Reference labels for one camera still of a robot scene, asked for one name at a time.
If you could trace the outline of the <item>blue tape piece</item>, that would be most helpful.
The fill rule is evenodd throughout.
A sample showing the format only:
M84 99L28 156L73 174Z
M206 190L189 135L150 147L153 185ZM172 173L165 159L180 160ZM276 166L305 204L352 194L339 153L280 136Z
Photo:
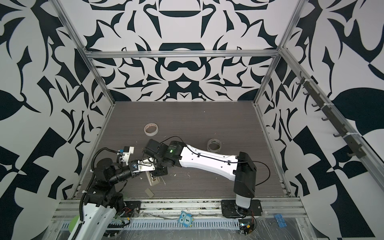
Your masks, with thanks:
M280 228L286 228L287 224L284 217L281 214L274 215L275 220Z

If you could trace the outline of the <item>clear tape roll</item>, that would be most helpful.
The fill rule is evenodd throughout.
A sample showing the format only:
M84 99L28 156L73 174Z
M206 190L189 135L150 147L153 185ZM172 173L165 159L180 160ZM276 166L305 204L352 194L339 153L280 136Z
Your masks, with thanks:
M218 139L210 139L207 143L207 151L218 154L222 149L222 142Z

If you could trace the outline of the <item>small electronics board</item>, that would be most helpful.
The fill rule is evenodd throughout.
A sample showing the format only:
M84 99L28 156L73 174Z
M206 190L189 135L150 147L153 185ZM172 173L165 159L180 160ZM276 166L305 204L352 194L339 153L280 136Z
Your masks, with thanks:
M239 232L242 235L251 234L257 226L255 218L239 220Z

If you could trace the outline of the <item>green push button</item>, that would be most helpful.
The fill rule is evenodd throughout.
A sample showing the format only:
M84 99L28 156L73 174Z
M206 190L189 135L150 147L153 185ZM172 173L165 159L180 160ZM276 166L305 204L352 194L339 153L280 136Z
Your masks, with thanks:
M80 216L76 216L69 223L68 230L69 230L70 233L72 233L73 230L75 229L75 227L77 226L77 222L78 222L79 219L80 219Z

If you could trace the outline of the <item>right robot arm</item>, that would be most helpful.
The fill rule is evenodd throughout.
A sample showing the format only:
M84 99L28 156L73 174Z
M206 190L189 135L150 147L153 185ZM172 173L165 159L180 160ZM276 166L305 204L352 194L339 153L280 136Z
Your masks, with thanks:
M204 170L234 182L235 208L249 210L255 197L257 168L247 153L220 155L210 153L184 141L171 141L168 145L150 139L143 154L154 160L156 168L180 167Z

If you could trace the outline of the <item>white masking tape roll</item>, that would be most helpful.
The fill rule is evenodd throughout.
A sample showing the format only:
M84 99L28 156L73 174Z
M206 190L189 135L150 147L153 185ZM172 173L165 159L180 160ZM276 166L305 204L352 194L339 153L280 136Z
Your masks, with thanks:
M155 123L148 123L147 125L145 125L144 127L144 133L149 136L149 137L153 137L155 136L157 133L159 132L159 127L157 124Z

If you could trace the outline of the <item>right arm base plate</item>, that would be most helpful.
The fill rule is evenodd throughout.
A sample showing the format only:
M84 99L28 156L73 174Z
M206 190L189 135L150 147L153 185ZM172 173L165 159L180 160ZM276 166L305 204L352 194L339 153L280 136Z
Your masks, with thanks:
M251 216L261 216L263 208L259 200L251 200L251 205L248 210L241 211L237 210L236 200L221 200L222 215L225 218L236 219L245 218Z

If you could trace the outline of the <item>white remote control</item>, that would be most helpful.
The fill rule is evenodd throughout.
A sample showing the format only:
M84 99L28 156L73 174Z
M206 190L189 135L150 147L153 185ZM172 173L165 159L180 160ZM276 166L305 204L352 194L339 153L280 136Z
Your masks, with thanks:
M159 178L153 176L151 172L146 172L150 186L155 186L160 183Z

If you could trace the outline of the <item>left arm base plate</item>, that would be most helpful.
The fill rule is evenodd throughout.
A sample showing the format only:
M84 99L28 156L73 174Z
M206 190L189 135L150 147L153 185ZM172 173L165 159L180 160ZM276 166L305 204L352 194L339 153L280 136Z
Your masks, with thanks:
M124 207L120 213L122 218L138 216L141 211L141 201L124 201Z

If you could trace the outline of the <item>grey battery cover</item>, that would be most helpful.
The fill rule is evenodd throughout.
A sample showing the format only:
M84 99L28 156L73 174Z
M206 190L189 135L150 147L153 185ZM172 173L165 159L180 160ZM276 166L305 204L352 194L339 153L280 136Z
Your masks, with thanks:
M153 198L153 197L155 196L155 194L154 194L149 188L147 188L147 189L145 190L145 193L146 193L146 195L147 195L149 198Z

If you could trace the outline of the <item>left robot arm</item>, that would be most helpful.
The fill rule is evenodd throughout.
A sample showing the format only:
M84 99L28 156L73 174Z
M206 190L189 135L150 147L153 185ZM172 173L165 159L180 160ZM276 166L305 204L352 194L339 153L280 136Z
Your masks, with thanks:
M124 211L123 194L116 190L115 185L138 176L129 166L122 167L112 159L104 158L97 162L92 179L80 200L79 219L70 236L70 240L101 240L117 235L114 228L125 228L130 220L119 220Z

